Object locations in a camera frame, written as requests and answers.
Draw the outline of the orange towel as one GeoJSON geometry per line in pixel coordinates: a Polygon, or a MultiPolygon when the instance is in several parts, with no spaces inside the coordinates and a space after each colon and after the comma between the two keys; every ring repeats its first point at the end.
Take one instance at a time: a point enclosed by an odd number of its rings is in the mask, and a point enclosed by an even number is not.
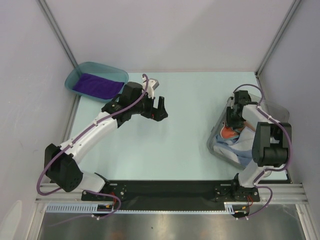
{"type": "Polygon", "coordinates": [[[233,139],[237,139],[242,130],[244,128],[232,128],[230,126],[228,126],[225,122],[223,122],[223,127],[220,130],[220,137],[224,140],[233,140],[233,139]]]}

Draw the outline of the purple towel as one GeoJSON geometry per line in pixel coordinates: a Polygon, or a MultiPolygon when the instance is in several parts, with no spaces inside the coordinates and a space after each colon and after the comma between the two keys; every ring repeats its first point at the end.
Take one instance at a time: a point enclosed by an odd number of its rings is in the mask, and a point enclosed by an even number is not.
{"type": "Polygon", "coordinates": [[[124,85],[124,82],[83,73],[72,90],[89,97],[108,100],[119,94],[124,85]]]}

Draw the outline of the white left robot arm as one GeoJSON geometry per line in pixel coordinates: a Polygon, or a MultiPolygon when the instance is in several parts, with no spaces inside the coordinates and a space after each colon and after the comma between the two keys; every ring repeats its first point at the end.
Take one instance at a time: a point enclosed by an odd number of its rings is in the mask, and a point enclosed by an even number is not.
{"type": "Polygon", "coordinates": [[[91,191],[99,200],[110,195],[106,179],[98,173],[82,171],[79,164],[87,153],[106,135],[121,127],[133,115],[157,122],[168,117],[164,97],[154,107],[156,79],[144,79],[141,84],[128,82],[122,93],[107,102],[94,120],[76,136],[56,146],[48,145],[44,154],[44,174],[58,188],[69,193],[75,189],[91,191]]]}

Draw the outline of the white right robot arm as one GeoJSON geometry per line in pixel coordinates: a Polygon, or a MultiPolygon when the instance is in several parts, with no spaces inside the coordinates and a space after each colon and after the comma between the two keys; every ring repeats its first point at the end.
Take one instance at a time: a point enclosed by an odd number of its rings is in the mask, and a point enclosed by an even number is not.
{"type": "Polygon", "coordinates": [[[268,172],[281,172],[288,168],[292,156],[292,127],[265,112],[261,102],[252,101],[247,90],[233,92],[233,105],[226,108],[226,126],[233,130],[254,127],[251,147],[252,160],[238,174],[238,184],[230,188],[236,201],[248,196],[248,188],[257,185],[268,172]]]}

